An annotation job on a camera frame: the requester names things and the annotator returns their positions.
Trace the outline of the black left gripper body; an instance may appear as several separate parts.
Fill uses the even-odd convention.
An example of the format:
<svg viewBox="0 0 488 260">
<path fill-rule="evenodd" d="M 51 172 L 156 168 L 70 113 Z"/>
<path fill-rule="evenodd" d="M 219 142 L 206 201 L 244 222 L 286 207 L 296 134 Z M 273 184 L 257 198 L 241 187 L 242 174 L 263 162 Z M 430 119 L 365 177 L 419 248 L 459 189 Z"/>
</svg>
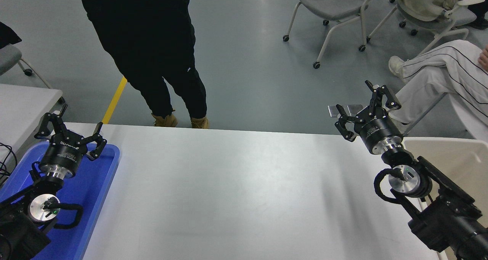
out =
<svg viewBox="0 0 488 260">
<path fill-rule="evenodd" d="M 84 137 L 77 133 L 62 133 L 51 136 L 49 146 L 40 161 L 40 171 L 47 174 L 52 167 L 61 167 L 67 175 L 76 175 L 83 155 L 87 153 L 87 145 L 82 144 Z"/>
</svg>

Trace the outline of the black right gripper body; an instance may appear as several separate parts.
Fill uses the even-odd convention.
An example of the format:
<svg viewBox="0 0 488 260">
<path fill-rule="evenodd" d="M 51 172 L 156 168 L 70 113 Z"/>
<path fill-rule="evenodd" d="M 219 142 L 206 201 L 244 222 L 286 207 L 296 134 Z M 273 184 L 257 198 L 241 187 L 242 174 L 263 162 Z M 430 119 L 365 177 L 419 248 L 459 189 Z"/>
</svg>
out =
<svg viewBox="0 0 488 260">
<path fill-rule="evenodd" d="M 387 138 L 392 138 L 394 144 L 401 144 L 403 135 L 388 117 L 365 119 L 364 122 L 355 124 L 355 132 L 367 148 L 373 148 Z"/>
</svg>

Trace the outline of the seated person's hand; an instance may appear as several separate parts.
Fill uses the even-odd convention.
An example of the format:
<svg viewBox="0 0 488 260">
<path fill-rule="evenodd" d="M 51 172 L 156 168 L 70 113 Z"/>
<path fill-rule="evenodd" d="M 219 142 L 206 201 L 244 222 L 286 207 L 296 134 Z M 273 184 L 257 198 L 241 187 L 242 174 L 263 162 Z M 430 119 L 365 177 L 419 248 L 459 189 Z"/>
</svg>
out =
<svg viewBox="0 0 488 260">
<path fill-rule="evenodd" d="M 478 64 L 484 71 L 488 71 L 488 45 L 482 50 L 478 57 Z"/>
</svg>

